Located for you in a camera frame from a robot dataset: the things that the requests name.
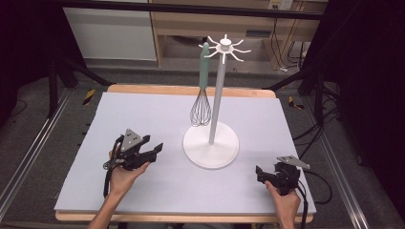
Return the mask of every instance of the white cabinet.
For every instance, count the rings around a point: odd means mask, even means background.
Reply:
[[[84,58],[157,60],[149,12],[70,8],[64,11]]]

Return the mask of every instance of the wrist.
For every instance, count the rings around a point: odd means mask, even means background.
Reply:
[[[291,219],[280,219],[279,221],[281,229],[293,229],[294,220]]]

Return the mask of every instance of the white paper sheet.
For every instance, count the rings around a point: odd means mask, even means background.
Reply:
[[[255,166],[274,173],[277,156],[297,156],[280,101],[223,97],[219,121],[237,134],[240,152],[220,170],[205,170],[185,155],[182,138],[191,126],[196,96],[105,93],[65,180],[56,211],[94,212],[103,202],[102,165],[115,140],[131,128],[150,135],[141,152],[163,142],[158,159],[140,176],[118,212],[164,214],[268,214],[274,205]],[[316,212],[305,177],[309,213]],[[303,211],[301,203],[299,212]]]

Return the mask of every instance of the white table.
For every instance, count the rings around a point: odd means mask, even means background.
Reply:
[[[272,198],[255,166],[273,173],[277,156],[297,156],[274,93],[224,89],[219,120],[240,139],[240,153],[220,170],[197,167],[182,149],[198,88],[115,85],[105,93],[54,209],[60,220],[91,220],[103,202],[105,170],[115,140],[131,128],[161,142],[157,162],[139,177],[112,220],[159,222],[274,222]],[[311,221],[316,209],[304,176]],[[303,211],[301,204],[298,215]]]

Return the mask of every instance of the wooden table edge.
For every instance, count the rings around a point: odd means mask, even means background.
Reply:
[[[78,213],[56,211],[56,218],[61,221],[90,221],[96,213]],[[295,222],[301,222],[297,216]],[[313,220],[313,214],[307,215],[306,222]],[[125,222],[184,222],[184,223],[271,223],[277,222],[275,215],[185,215],[185,214],[115,214],[111,221]]]
[[[199,91],[199,87],[190,86],[114,84],[108,88],[107,93],[197,95]],[[213,96],[215,94],[215,88],[206,88],[206,93],[208,96]],[[223,88],[223,96],[276,97],[275,93],[271,90],[249,88]]]

